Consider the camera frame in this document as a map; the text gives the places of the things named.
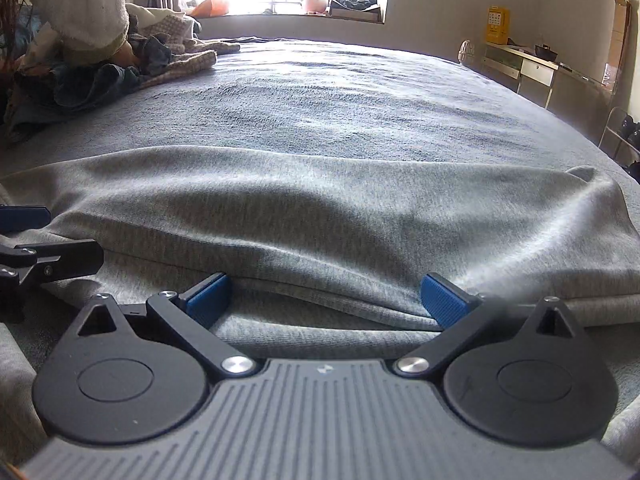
long hair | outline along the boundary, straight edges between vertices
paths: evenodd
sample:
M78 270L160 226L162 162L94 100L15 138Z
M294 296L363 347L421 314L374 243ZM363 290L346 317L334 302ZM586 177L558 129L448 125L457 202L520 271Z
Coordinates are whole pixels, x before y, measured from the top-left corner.
M0 0L0 33L2 43L0 49L4 50L4 67L12 62L12 53L15 46L15 23L18 17L19 0Z

black pot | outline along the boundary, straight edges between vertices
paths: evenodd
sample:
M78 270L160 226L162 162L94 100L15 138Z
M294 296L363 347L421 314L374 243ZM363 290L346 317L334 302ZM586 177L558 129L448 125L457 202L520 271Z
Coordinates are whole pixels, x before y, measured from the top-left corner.
M623 139L627 140L635 130L636 130L636 124L634 123L634 118L628 115L622 121L622 125L618 130L618 135Z
M636 182L640 183L640 162L631 164L631 166L626 169L626 172L631 175Z
M629 135L626 142L631 144L636 150L640 150L640 123L636 124L636 130Z
M545 61L550 61L551 63L554 63L556 62L558 53L551 50L548 45L543 45L543 46L536 45L536 57L539 57L540 59L544 59Z

blue gripper pad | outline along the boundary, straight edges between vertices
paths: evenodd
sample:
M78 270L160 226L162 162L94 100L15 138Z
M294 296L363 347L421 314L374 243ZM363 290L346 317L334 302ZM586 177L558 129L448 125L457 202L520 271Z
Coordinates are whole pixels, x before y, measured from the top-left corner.
M51 222L46 207L0 206L0 234L42 229Z
M422 279L420 299L422 306L445 330L465 317L478 304L478 298L467 294L434 272Z
M231 279L220 273L216 279L186 300L184 311L191 319L209 329L222 316L230 299Z

white fluffy sweater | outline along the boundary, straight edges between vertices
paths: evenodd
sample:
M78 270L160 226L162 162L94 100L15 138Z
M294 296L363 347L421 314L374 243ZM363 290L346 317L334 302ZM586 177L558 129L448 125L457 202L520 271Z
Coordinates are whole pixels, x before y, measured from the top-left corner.
M65 56L78 63L111 57L126 39L124 0L31 0L62 37Z

bed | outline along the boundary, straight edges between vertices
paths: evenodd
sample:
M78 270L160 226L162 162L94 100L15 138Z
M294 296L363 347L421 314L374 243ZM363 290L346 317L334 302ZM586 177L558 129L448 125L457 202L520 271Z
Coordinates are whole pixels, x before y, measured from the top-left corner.
M635 463L639 189L551 113L456 64L244 44L0 152L0 202L54 215L0 243L93 237L106 250L96 277L48 286L25 324L0 326L0 417L14 428L0 442L14 460L41 444L33 368L69 305L98 291L139 302L223 269L234 300L212 330L239 348L391 358L438 333L417 297L437 270L522 303L567 298L619 384L605 441Z

